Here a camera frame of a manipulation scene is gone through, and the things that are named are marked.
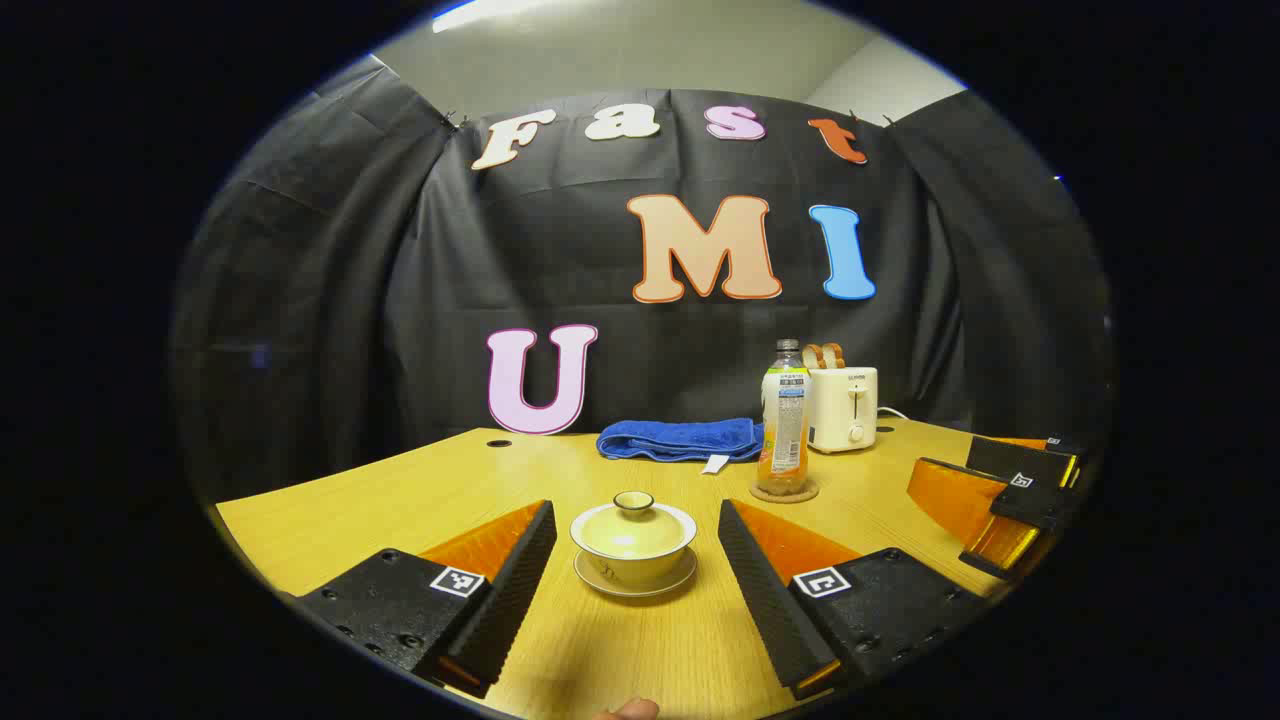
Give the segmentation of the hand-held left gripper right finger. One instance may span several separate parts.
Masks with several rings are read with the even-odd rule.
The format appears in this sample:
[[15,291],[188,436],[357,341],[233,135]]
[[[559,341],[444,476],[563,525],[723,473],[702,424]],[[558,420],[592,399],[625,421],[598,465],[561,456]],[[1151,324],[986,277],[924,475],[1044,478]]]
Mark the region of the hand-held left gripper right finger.
[[717,533],[795,700],[873,685],[989,607],[901,548],[859,553],[739,500],[722,502]]

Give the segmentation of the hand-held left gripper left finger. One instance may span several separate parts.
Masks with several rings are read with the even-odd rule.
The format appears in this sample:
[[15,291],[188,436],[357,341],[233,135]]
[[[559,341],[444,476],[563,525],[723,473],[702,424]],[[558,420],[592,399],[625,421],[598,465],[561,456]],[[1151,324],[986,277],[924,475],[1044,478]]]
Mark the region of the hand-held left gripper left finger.
[[554,505],[539,500],[420,553],[379,550],[294,603],[372,657],[484,698],[556,542]]

